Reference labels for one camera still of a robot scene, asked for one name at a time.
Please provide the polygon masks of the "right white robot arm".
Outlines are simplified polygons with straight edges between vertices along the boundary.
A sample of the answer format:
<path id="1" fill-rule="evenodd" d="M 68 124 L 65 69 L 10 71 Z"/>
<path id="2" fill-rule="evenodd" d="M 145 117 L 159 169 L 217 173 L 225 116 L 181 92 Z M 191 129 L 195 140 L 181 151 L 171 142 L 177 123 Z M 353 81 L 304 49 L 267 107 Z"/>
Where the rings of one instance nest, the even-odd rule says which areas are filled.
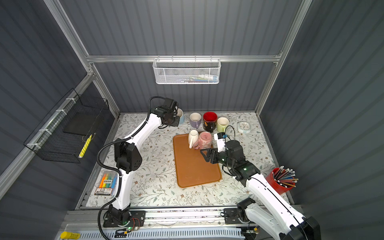
<path id="1" fill-rule="evenodd" d="M 202 149 L 205 161 L 222 164 L 229 174 L 266 207 L 260 208 L 255 200 L 247 198 L 237 204 L 237 216 L 243 223 L 259 225 L 275 240 L 320 240 L 321 229 L 313 218 L 306 218 L 291 207 L 267 182 L 260 170 L 246 160 L 240 142 L 217 141 L 217 148 Z"/>

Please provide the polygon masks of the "light blue mug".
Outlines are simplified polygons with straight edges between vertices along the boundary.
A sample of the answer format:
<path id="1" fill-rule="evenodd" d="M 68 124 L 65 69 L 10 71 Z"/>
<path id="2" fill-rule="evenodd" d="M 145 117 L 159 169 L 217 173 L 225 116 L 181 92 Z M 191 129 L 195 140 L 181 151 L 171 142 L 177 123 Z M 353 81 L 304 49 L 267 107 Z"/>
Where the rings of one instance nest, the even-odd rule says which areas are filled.
<path id="1" fill-rule="evenodd" d="M 177 116 L 179 117 L 179 125 L 182 125 L 185 122 L 185 116 L 182 109 L 178 109 Z"/>

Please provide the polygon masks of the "purple mug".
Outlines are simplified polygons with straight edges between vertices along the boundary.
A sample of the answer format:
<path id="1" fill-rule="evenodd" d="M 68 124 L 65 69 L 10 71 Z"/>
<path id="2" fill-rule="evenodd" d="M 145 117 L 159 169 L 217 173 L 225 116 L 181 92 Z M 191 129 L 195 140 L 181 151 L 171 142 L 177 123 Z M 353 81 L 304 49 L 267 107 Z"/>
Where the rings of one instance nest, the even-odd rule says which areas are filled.
<path id="1" fill-rule="evenodd" d="M 194 129 L 198 129 L 200 127 L 202 116 L 199 113 L 192 113 L 189 116 L 190 118 L 190 125 Z"/>

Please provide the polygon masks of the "light green mug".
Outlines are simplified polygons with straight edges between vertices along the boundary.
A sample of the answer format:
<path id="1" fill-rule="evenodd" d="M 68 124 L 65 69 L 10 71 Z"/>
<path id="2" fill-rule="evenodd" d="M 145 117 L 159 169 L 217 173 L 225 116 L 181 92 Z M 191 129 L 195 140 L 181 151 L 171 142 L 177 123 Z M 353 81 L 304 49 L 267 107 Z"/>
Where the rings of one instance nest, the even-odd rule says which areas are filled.
<path id="1" fill-rule="evenodd" d="M 220 117 L 217 119 L 217 131 L 218 133 L 224 133 L 226 128 L 229 126 L 230 121 L 225 117 Z"/>

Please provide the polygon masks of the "orange plastic tray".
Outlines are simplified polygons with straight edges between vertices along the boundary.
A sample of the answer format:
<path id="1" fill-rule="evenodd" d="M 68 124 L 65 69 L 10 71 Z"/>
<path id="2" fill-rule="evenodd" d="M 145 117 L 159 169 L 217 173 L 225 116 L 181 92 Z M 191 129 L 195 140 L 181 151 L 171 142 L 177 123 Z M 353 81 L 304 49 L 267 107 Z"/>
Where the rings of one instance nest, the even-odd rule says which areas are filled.
<path id="1" fill-rule="evenodd" d="M 194 187 L 222 179 L 219 165 L 207 163 L 199 150 L 189 148 L 187 134 L 174 136 L 173 147 L 179 187 Z"/>

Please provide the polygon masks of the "pink mug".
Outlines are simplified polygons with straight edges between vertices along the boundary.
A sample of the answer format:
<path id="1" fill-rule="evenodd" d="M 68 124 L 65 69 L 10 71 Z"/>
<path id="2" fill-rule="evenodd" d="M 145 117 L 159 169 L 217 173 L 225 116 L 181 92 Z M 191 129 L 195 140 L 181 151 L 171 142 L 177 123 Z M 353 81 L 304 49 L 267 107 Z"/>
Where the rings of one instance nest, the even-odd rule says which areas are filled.
<path id="1" fill-rule="evenodd" d="M 194 145 L 195 150 L 209 149 L 212 147 L 212 135 L 210 132 L 201 132 L 198 141 Z"/>

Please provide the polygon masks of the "black mug red inside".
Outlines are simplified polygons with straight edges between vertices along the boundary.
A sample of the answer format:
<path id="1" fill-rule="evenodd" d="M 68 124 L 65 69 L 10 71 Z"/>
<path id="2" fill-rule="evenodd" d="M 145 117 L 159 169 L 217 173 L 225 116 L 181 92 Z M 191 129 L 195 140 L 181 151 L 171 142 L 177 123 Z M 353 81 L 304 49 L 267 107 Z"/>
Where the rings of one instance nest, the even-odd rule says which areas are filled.
<path id="1" fill-rule="evenodd" d="M 205 131 L 212 133 L 216 129 L 218 116 L 214 112 L 206 112 L 203 115 L 203 128 Z"/>

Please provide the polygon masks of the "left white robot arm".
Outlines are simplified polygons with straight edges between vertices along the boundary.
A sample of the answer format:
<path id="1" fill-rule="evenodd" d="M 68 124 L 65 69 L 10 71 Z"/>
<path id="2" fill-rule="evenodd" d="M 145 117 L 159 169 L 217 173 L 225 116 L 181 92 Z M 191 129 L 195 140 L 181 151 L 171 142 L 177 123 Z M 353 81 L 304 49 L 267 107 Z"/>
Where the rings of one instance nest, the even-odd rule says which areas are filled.
<path id="1" fill-rule="evenodd" d="M 151 97 L 148 101 L 148 112 L 141 124 L 123 139 L 103 146 L 97 155 L 97 163 L 100 167 L 118 174 L 117 190 L 114 198 L 102 206 L 108 207 L 107 216 L 119 226 L 126 226 L 131 221 L 130 193 L 136 170 L 141 166 L 143 158 L 140 148 L 151 133 L 159 128 L 167 126 L 177 127 L 180 117 L 177 116 L 179 104 L 172 99 L 160 96 Z M 114 147 L 115 167 L 109 167 L 100 160 L 100 155 L 106 148 Z"/>

